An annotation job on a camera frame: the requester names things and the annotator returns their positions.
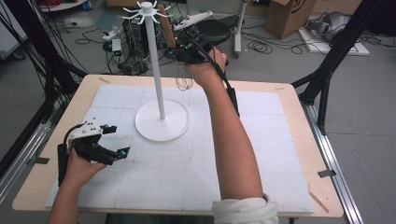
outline wire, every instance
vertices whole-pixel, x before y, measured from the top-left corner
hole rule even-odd
[[[69,57],[69,54],[70,54],[70,55],[72,56],[72,58],[81,66],[81,68],[82,68],[87,74],[89,74],[90,72],[79,62],[79,60],[76,58],[76,56],[71,52],[71,50],[66,46],[66,44],[65,44],[64,41],[62,40],[62,36],[61,36],[61,34],[60,34],[60,32],[59,32],[57,26],[56,26],[56,21],[55,21],[54,19],[52,19],[52,20],[53,20],[53,23],[54,23],[54,25],[55,25],[55,28],[56,28],[56,31],[54,31],[54,30],[52,29],[51,25],[50,25],[49,22],[48,22],[48,19],[47,19],[48,16],[47,16],[47,14],[45,15],[45,14],[43,13],[43,11],[41,10],[41,8],[38,7],[37,4],[35,4],[35,3],[32,2],[32,1],[31,1],[31,5],[32,5],[32,6],[35,6],[35,12],[38,13],[38,14],[41,16],[41,18],[44,19],[44,21],[45,21],[46,24],[48,25],[49,29],[51,30],[51,32],[52,32],[52,34],[53,34],[55,40],[56,40],[56,38],[59,38],[59,39],[60,39],[60,42],[62,43],[62,47],[64,47],[65,53],[67,54],[67,57],[65,57],[66,59],[68,59],[67,62],[70,63],[70,64],[73,64],[72,61],[70,60],[70,57]],[[58,46],[59,46],[60,49],[62,50],[61,45],[59,44],[59,42],[58,42],[58,41],[56,41],[56,42],[58,43]]]
[[[227,89],[231,89],[231,85],[230,82],[228,81],[227,77],[225,76],[225,73],[221,70],[220,66],[218,63],[216,63],[212,57],[209,56],[209,54],[206,52],[206,50],[204,50],[204,48],[201,47],[201,45],[196,42],[193,38],[191,38],[189,35],[188,37],[190,38],[190,41],[194,44],[194,46],[196,48],[198,48],[198,50],[204,54],[204,56],[207,58],[207,60],[212,63],[213,67],[216,69],[217,73],[219,74],[219,76],[223,79],[223,81],[225,82]]]
[[[257,27],[262,27],[262,25],[243,28],[243,30],[253,29],[253,28],[257,28]],[[256,34],[242,32],[242,37],[244,37],[246,40],[250,41],[247,43],[247,47],[250,49],[253,49],[259,53],[270,54],[274,51],[273,47],[277,47],[280,49],[288,49],[294,54],[303,54],[304,51],[303,51],[302,47],[307,45],[307,46],[312,46],[312,47],[316,48],[318,50],[318,52],[321,53],[322,55],[327,55],[326,53],[324,53],[323,51],[320,50],[320,48],[317,46],[317,44],[328,43],[328,42],[326,42],[326,41],[313,42],[312,41],[319,35],[320,34],[312,35],[309,39],[305,39],[305,40],[291,39],[291,40],[285,41],[285,40],[279,40],[279,39],[272,38],[272,37],[263,37],[263,36],[256,35]]]
[[[187,91],[191,89],[194,84],[191,74],[189,72],[185,72],[186,69],[182,66],[182,63],[177,62],[177,70],[175,72],[175,83],[179,90]]]
[[[108,52],[106,51],[106,64],[107,64],[107,68],[108,68],[108,72],[111,74],[111,75],[115,75],[112,71],[111,71],[111,67],[110,67],[110,62],[111,62],[111,60],[113,59],[113,54],[111,54],[111,58],[110,59],[108,59]]]
[[[393,40],[393,44],[383,44],[381,38],[391,38]],[[365,31],[361,34],[360,39],[358,42],[366,42],[371,45],[376,45],[376,46],[384,46],[384,47],[390,47],[393,48],[396,46],[396,36],[391,36],[391,35],[376,35],[371,32]]]
[[[84,38],[75,40],[76,44],[78,44],[78,45],[86,45],[86,44],[89,44],[91,42],[96,43],[96,44],[105,43],[106,41],[96,41],[96,40],[90,39],[87,36],[85,36],[86,34],[92,33],[92,32],[95,32],[95,31],[100,31],[100,32],[106,34],[105,32],[101,31],[99,28],[96,28],[96,29],[93,29],[93,30],[90,30],[90,31],[82,33],[81,35],[84,36]]]
[[[7,16],[7,19],[8,19],[8,21],[7,21],[8,24],[11,26],[11,28],[14,28],[14,27],[12,26],[11,19],[9,18],[8,13],[7,13],[6,8],[4,7],[3,3],[0,2],[0,5],[1,5],[1,7],[3,8],[4,12],[6,13],[6,16]]]
[[[69,129],[69,131],[67,131],[67,133],[64,135],[64,144],[65,144],[65,145],[67,145],[66,142],[67,142],[67,138],[69,137],[69,134],[70,134],[71,132],[73,132],[75,129],[81,128],[82,125],[84,125],[84,123],[78,124],[78,125],[76,125],[76,126],[73,126],[71,129]]]

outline equipment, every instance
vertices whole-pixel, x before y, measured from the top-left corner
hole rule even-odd
[[[325,12],[320,17],[309,20],[305,28],[308,31],[315,31],[318,35],[322,35],[325,41],[333,43],[348,21],[349,17],[341,12]]]
[[[102,134],[114,133],[116,130],[116,126],[100,126],[95,118],[71,128],[64,136],[64,142],[58,145],[59,186],[61,186],[64,180],[67,162],[72,148],[75,149],[81,158],[87,161],[97,161],[112,165],[114,161],[125,159],[128,156],[129,147],[113,151],[98,144]],[[72,142],[70,146],[67,147],[66,141],[69,134]]]
[[[111,48],[114,53],[114,56],[120,57],[122,55],[120,39],[112,39],[111,40]]]
[[[177,33],[177,47],[175,49],[169,49],[169,53],[173,55],[177,61],[183,63],[202,63],[204,60],[208,60],[210,63],[212,63],[219,76],[226,84],[228,96],[230,97],[233,107],[239,116],[235,89],[228,81],[225,72],[222,71],[219,65],[208,55],[208,52],[213,49],[213,44],[207,39],[206,36],[201,35],[198,29],[195,27],[196,22],[210,15],[211,11],[198,14],[195,15],[196,17],[193,19],[189,17],[177,25],[174,30],[182,30]]]
[[[108,34],[105,34],[102,39],[105,41],[109,41],[111,39],[113,39],[114,37],[116,37],[118,34],[120,34],[122,32],[122,27],[119,28],[117,26],[113,26],[113,28],[111,29],[111,31]]]
[[[149,41],[146,32],[146,26],[136,24],[135,21],[124,20],[122,23],[125,32],[126,43],[130,56],[139,56],[146,58],[149,55]]]

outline table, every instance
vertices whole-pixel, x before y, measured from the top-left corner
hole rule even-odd
[[[164,87],[175,87],[173,78],[162,78]],[[315,212],[313,214],[279,214],[281,217],[340,217],[344,210],[329,177],[321,178],[318,172],[326,170],[316,140],[306,120],[304,111],[294,88],[290,84],[260,83],[232,81],[232,85],[240,91],[267,91],[279,95],[290,133],[295,144],[300,164],[304,171]],[[56,148],[63,141],[69,127],[80,123],[95,94],[101,85],[134,85],[153,86],[152,77],[120,77],[104,75],[88,75],[82,81],[69,107],[67,107],[58,126],[41,153],[41,157],[50,158],[46,165],[36,164],[26,178],[20,192],[14,200],[13,208],[19,211],[48,211],[45,202],[57,176]],[[104,213],[155,213],[154,211],[134,211],[117,209],[80,209],[81,212]]]

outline black cable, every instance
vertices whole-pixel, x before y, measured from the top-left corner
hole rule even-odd
[[[91,42],[96,43],[96,44],[103,44],[103,43],[105,43],[106,41],[96,41],[96,40],[93,40],[93,39],[89,39],[87,36],[85,36],[85,34],[92,33],[92,32],[94,32],[94,31],[100,31],[100,32],[106,34],[106,33],[103,32],[102,30],[100,30],[99,28],[96,28],[96,29],[93,29],[93,30],[91,30],[91,31],[87,31],[87,32],[82,33],[81,35],[84,36],[84,38],[75,40],[76,44],[78,44],[78,45],[86,45],[86,44],[89,44],[89,43],[91,43]]]
[[[42,62],[41,58],[27,45],[26,41],[22,39],[19,33],[13,28],[12,23],[5,21],[5,17],[3,16],[2,13],[0,13],[0,22],[4,24],[4,26],[8,29],[8,31],[15,37],[18,43],[20,43],[20,45],[24,48],[25,53],[28,55],[35,68],[41,88],[44,90],[44,84],[40,78],[40,77],[45,77],[45,73],[43,72],[44,63]]]
[[[166,64],[169,64],[169,63],[172,63],[172,62],[174,62],[176,59],[174,59],[174,60],[172,60],[172,61],[170,61],[170,62],[167,62],[167,63],[162,63],[162,64],[160,64],[159,66],[163,66],[163,65],[166,65]]]
[[[207,58],[207,60],[212,63],[213,67],[216,69],[216,72],[219,74],[219,76],[221,77],[221,79],[223,79],[223,81],[225,82],[227,88],[231,88],[230,82],[228,81],[227,77],[225,76],[225,73],[221,70],[220,66],[218,63],[216,63],[212,57],[209,56],[209,54],[206,52],[206,50],[204,50],[204,48],[201,47],[201,45],[196,42],[193,38],[190,38],[190,41],[194,44],[194,46],[196,48],[198,48],[198,50],[204,54],[204,56]]]
[[[311,36],[311,38],[306,39],[306,40],[292,39],[292,40],[288,40],[288,41],[282,41],[282,40],[278,40],[278,39],[272,38],[272,37],[265,38],[260,35],[250,34],[250,33],[245,33],[245,32],[242,32],[242,34],[243,34],[242,36],[246,40],[250,41],[247,44],[247,46],[250,49],[255,50],[259,53],[263,53],[263,54],[272,53],[274,49],[271,46],[275,46],[275,47],[278,47],[281,49],[288,49],[294,54],[302,54],[302,53],[304,53],[302,47],[305,45],[309,45],[309,46],[313,46],[314,48],[316,48],[318,50],[318,52],[321,53],[322,55],[327,55],[326,53],[322,52],[318,48],[318,46],[316,46],[316,44],[318,44],[318,43],[327,43],[327,42],[325,42],[325,41],[310,42],[310,43],[307,42],[307,41],[315,39],[319,34],[313,35],[313,36]],[[300,41],[302,43],[295,44],[295,45],[289,44],[289,43],[295,42],[295,41]]]
[[[8,24],[11,26],[12,29],[14,29],[14,27],[12,26],[11,19],[9,18],[8,13],[7,13],[7,11],[6,11],[6,8],[4,7],[4,5],[3,5],[3,3],[2,3],[1,1],[0,1],[0,5],[1,5],[1,7],[3,8],[4,12],[6,13],[6,16],[7,16],[7,19],[8,19]]]
[[[67,145],[67,138],[69,137],[69,134],[70,134],[71,132],[73,132],[75,129],[81,128],[82,125],[84,125],[84,124],[82,123],[82,124],[75,125],[75,126],[73,126],[71,129],[69,129],[69,131],[67,131],[67,133],[64,135],[64,144],[65,144],[65,145]]]
[[[32,2],[31,2],[31,4],[32,4],[33,6],[35,6],[36,12],[39,12],[42,18],[46,18],[46,15],[44,15],[44,13],[43,13],[43,11],[41,10],[40,7],[37,7],[37,5],[34,4],[34,3],[32,3]],[[76,56],[71,52],[71,50],[70,50],[70,49],[66,46],[66,44],[63,42],[59,30],[58,30],[58,32],[53,32],[53,30],[52,30],[52,33],[53,33],[53,35],[55,36],[55,38],[56,38],[56,36],[57,36],[57,37],[59,37],[59,38],[61,39],[61,42],[63,43],[63,47],[64,47],[66,53],[67,53],[67,54],[70,54],[70,55],[73,57],[73,59],[81,66],[81,68],[82,68],[87,74],[89,74],[90,72],[79,62],[79,60],[76,58]]]
[[[62,40],[62,36],[61,36],[61,34],[60,34],[60,32],[59,32],[58,26],[56,25],[55,19],[53,19],[53,17],[50,17],[50,18],[52,19],[52,21],[53,21],[53,24],[54,24],[54,26],[55,26],[56,32],[53,30],[52,26],[51,26],[50,23],[49,23],[49,20],[47,19],[47,16],[44,15],[44,13],[43,13],[41,7],[38,8],[37,4],[32,3],[32,1],[31,1],[31,4],[33,4],[33,6],[35,6],[35,9],[36,9],[35,13],[40,13],[40,16],[44,19],[44,21],[45,21],[46,24],[48,25],[50,31],[52,32],[52,35],[54,36],[55,42],[56,42],[56,43],[58,44],[58,46],[59,46],[59,49],[60,49],[62,55],[63,55],[66,59],[69,60],[69,61],[68,61],[69,63],[72,64],[72,62],[71,62],[71,60],[70,60],[70,57],[69,57],[69,55],[67,54],[67,51],[66,51],[65,49],[62,48],[62,47],[65,48],[65,44],[64,44],[64,41]],[[50,7],[49,7],[49,5],[47,4],[47,2],[44,1],[44,4],[46,5],[47,9],[50,11]]]
[[[385,38],[392,38],[393,39],[393,44],[388,45],[388,44],[383,44],[382,40],[379,39],[379,37],[385,37]],[[396,46],[396,36],[391,36],[391,35],[376,35],[371,32],[365,31],[361,34],[361,38],[358,40],[358,42],[366,42],[371,45],[379,45],[379,46],[384,46],[384,47],[390,47],[393,48]]]
[[[254,29],[254,28],[263,27],[263,26],[264,26],[264,25],[250,26],[250,27],[244,27],[243,29],[244,29],[244,30],[248,30],[248,29]]]

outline human hand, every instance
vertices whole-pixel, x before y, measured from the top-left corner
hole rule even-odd
[[[94,175],[106,167],[100,162],[90,163],[82,159],[77,152],[72,149],[67,163],[66,175],[62,186],[66,185],[73,189],[81,189]]]
[[[221,71],[224,71],[225,63],[227,62],[227,55],[221,53],[216,48],[210,50],[208,54],[213,59],[213,61],[215,61],[219,65]],[[195,82],[198,85],[202,86],[204,89],[213,85],[219,85],[219,84],[223,85],[222,79],[217,73],[212,63],[209,62],[195,63],[195,64],[184,63],[184,67],[186,67],[187,70],[189,70]]]

